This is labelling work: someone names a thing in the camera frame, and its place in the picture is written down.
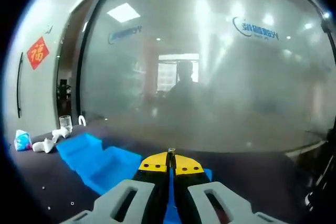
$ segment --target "glass wall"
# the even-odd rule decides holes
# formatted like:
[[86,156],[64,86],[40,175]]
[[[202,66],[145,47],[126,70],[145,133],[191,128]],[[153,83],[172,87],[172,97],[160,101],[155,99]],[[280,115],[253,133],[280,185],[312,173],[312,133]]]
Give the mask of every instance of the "glass wall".
[[87,121],[155,146],[291,152],[336,114],[307,0],[102,0],[83,54]]

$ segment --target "tissue packet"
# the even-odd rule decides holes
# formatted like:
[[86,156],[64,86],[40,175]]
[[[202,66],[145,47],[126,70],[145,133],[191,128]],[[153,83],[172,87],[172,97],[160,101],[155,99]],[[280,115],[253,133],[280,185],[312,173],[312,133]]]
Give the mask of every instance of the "tissue packet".
[[25,131],[17,130],[14,139],[14,146],[18,152],[31,149],[29,134]]

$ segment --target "glass cup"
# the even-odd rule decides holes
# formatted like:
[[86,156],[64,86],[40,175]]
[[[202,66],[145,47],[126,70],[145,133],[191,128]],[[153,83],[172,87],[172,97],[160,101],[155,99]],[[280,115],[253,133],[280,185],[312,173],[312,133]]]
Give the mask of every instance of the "glass cup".
[[59,117],[59,125],[72,132],[72,121],[70,115],[63,115]]

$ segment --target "door handle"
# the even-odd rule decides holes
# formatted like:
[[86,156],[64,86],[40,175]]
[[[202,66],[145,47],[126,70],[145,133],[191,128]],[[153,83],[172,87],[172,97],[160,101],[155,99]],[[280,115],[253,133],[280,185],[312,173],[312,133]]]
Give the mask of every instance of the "door handle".
[[21,72],[21,65],[23,61],[23,52],[21,53],[20,62],[19,62],[19,70],[17,71],[17,80],[16,80],[16,106],[17,106],[17,116],[21,117],[21,108],[19,102],[19,82],[20,82],[20,72]]

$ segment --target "table surface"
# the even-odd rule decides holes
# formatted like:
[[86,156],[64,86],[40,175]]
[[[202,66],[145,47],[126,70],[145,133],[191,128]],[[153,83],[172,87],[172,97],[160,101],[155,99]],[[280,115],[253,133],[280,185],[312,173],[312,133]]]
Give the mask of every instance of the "table surface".
[[[143,157],[165,151],[152,143],[117,136],[105,126],[77,125],[70,137],[82,133],[101,139],[103,148],[121,147]],[[51,139],[51,133],[35,137],[32,142],[43,141],[46,137]],[[99,195],[84,185],[80,177],[60,158],[56,148],[46,154],[32,150],[17,152],[11,145],[9,152],[28,191],[40,203],[52,223],[60,223],[85,209],[92,210],[93,202]],[[223,183],[250,201],[253,212],[261,211],[288,223],[295,223],[301,218],[303,208],[299,207],[296,192],[300,184],[297,168],[283,153],[188,150],[176,150],[176,153],[191,157],[204,168],[211,169],[213,181]]]

